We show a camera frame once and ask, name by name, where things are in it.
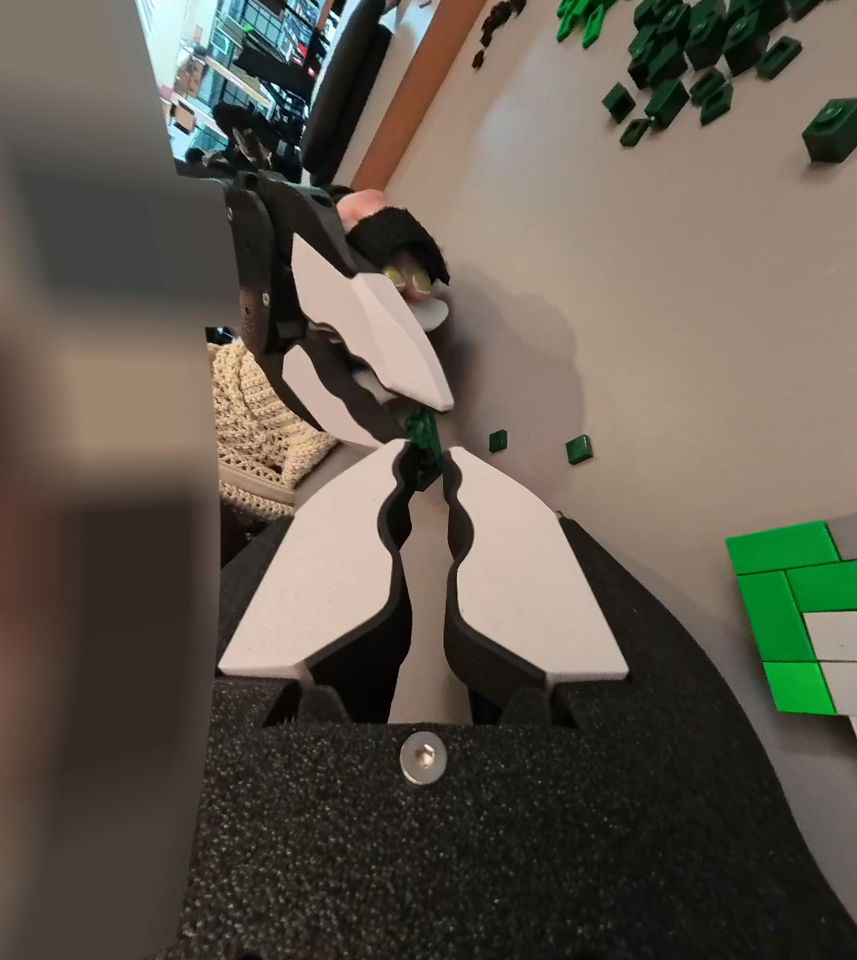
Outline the green and grey lego panel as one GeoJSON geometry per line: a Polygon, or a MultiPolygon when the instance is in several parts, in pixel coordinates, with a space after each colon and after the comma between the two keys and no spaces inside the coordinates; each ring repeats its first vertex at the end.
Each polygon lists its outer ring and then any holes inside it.
{"type": "Polygon", "coordinates": [[[776,710],[857,720],[857,512],[726,540],[776,710]]]}

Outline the pile of tiny lego pieces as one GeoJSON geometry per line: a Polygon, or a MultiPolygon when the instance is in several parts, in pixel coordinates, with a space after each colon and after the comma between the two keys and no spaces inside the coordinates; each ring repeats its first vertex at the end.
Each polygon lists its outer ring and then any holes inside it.
{"type": "Polygon", "coordinates": [[[479,49],[471,60],[471,69],[478,71],[484,63],[485,52],[491,45],[494,33],[504,27],[512,17],[518,18],[528,1],[497,1],[488,10],[480,27],[479,49]]]}

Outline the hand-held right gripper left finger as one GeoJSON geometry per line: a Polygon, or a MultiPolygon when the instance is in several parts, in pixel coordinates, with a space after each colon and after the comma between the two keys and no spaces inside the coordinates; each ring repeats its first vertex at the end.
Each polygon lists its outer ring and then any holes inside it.
{"type": "Polygon", "coordinates": [[[408,450],[390,441],[296,511],[219,661],[223,674],[309,677],[387,606],[394,560],[379,520],[404,490],[398,466],[408,450]]]}

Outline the cream knitted sweater sleeve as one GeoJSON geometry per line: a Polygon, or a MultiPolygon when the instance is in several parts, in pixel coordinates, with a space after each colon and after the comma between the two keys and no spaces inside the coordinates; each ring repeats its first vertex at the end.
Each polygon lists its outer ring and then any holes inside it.
{"type": "Polygon", "coordinates": [[[292,516],[297,488],[339,441],[282,402],[242,341],[206,350],[222,502],[258,521],[292,516]]]}

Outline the single dark green lego brick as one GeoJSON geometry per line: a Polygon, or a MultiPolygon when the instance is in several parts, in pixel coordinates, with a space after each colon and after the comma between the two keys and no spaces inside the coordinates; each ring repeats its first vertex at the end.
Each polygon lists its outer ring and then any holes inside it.
{"type": "Polygon", "coordinates": [[[857,98],[832,98],[805,127],[810,162],[838,164],[857,148],[857,98]]]}

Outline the person's left hand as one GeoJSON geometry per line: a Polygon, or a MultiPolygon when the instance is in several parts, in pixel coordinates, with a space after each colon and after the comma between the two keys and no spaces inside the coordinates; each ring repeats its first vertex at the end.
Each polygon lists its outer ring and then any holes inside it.
{"type": "MultiPolygon", "coordinates": [[[[363,221],[390,208],[387,195],[376,189],[365,189],[339,198],[336,209],[347,233],[363,221]]],[[[435,295],[435,283],[418,256],[406,249],[393,253],[380,268],[396,291],[411,303],[423,303],[435,295]]]]}

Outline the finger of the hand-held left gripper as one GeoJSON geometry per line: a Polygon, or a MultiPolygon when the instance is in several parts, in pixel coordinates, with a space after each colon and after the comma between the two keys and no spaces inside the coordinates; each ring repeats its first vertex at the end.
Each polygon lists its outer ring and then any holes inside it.
{"type": "Polygon", "coordinates": [[[281,376],[310,419],[341,443],[376,449],[407,436],[325,344],[292,346],[281,362],[281,376]]]}
{"type": "Polygon", "coordinates": [[[298,233],[291,270],[302,314],[340,337],[382,387],[440,413],[453,408],[435,349],[387,276],[363,271],[349,277],[298,233]]]}

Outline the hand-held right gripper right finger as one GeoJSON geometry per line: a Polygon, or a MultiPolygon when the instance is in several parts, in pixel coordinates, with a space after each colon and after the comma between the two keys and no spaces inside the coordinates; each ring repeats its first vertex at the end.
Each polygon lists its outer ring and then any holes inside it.
{"type": "Polygon", "coordinates": [[[464,447],[446,451],[446,660],[466,686],[622,681],[628,665],[560,518],[464,447]]]}

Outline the dark green lego plate assembly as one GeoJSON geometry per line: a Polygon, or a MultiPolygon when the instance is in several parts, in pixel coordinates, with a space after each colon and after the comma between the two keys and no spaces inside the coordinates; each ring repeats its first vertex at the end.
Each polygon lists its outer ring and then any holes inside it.
{"type": "Polygon", "coordinates": [[[416,490],[427,491],[444,472],[444,452],[439,438],[435,411],[421,407],[403,422],[405,436],[418,451],[416,490]]]}

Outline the pile of dark green lego pieces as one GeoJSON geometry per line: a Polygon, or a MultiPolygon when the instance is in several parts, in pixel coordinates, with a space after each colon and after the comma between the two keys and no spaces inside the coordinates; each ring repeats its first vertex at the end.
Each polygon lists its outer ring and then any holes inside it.
{"type": "Polygon", "coordinates": [[[633,149],[667,130],[684,108],[701,127],[731,111],[739,78],[770,83],[803,49],[786,33],[819,1],[638,2],[636,34],[627,48],[630,84],[615,83],[602,99],[618,146],[633,149]]]}

